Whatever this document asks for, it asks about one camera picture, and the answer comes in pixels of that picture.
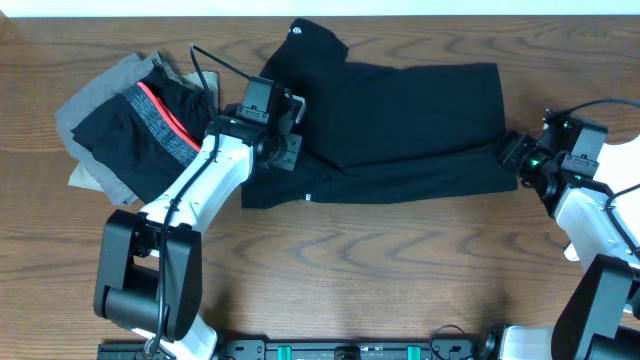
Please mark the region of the black polo shirt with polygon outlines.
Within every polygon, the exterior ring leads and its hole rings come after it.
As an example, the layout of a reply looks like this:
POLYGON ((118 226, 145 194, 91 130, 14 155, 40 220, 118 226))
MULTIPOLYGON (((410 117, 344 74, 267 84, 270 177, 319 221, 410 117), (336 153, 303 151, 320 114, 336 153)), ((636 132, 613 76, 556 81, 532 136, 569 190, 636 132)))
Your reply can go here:
POLYGON ((329 29, 296 19, 262 76, 306 102, 293 170, 258 168, 246 208, 307 200, 389 204, 513 191, 497 161, 505 136, 494 63, 405 69, 351 62, 329 29))

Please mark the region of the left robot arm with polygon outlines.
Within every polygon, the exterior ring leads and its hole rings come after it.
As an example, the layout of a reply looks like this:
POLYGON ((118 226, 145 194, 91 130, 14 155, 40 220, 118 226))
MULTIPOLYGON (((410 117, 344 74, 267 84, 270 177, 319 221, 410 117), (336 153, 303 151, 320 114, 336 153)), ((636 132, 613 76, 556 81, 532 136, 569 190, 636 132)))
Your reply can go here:
POLYGON ((218 335, 199 314, 202 237, 256 166, 292 170, 302 143, 291 129, 304 116, 303 98, 284 92, 278 116, 252 99, 209 125, 199 153, 166 191, 137 213, 117 210, 107 220, 94 310, 145 340, 102 344, 98 358, 215 358, 218 335))

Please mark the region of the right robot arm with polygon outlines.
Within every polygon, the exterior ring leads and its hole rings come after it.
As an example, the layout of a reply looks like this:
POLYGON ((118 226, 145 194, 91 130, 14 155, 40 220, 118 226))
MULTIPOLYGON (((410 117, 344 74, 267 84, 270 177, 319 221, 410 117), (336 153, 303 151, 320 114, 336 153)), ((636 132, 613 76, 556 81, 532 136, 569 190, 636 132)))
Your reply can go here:
POLYGON ((506 325, 487 336, 483 359, 636 359, 639 315, 639 141, 609 145, 605 126, 567 118, 543 134, 511 131, 498 161, 536 191, 566 233, 565 257, 584 275, 556 323, 506 325))

